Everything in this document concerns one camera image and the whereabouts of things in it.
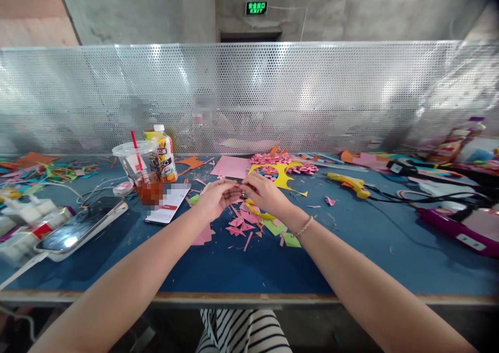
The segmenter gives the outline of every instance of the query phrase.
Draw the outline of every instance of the metal partition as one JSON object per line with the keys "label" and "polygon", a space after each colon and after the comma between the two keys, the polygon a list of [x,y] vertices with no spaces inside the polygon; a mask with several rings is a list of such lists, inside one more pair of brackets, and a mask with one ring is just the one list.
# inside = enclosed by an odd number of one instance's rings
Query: metal partition
{"label": "metal partition", "polygon": [[1,153],[110,153],[165,124],[178,153],[404,150],[486,116],[499,44],[108,45],[0,50]]}

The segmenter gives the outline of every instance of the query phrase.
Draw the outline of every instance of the wooden table edge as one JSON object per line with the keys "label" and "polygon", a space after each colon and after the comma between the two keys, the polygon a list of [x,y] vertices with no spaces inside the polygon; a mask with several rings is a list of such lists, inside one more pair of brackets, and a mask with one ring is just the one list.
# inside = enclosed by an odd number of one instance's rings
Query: wooden table edge
{"label": "wooden table edge", "polygon": [[[3,303],[64,304],[72,303],[83,292],[12,290],[0,292]],[[417,295],[427,305],[499,306],[499,296]],[[334,295],[257,294],[257,293],[184,293],[158,292],[151,304],[192,307],[194,305],[335,305],[341,301]]]}

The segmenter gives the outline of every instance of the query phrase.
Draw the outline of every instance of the smartphone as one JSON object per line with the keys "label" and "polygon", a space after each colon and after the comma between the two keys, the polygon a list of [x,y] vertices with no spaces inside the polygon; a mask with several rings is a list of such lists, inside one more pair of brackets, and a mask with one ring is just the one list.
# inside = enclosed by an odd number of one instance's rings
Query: smartphone
{"label": "smartphone", "polygon": [[40,241],[35,249],[38,252],[49,251],[52,260],[62,260],[127,210],[128,205],[122,197],[101,197]]}

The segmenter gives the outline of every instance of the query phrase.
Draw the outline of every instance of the striped clothing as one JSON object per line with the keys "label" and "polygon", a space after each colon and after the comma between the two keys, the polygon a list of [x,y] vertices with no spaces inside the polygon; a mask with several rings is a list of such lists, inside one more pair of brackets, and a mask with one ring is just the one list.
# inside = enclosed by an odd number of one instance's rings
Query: striped clothing
{"label": "striped clothing", "polygon": [[196,353],[290,353],[272,310],[202,309],[205,331]]}

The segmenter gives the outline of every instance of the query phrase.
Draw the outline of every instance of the exit sign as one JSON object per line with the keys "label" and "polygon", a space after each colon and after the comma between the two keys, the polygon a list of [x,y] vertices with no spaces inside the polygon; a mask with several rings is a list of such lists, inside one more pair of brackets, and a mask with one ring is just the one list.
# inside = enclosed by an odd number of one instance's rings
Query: exit sign
{"label": "exit sign", "polygon": [[246,15],[266,15],[268,2],[246,2]]}

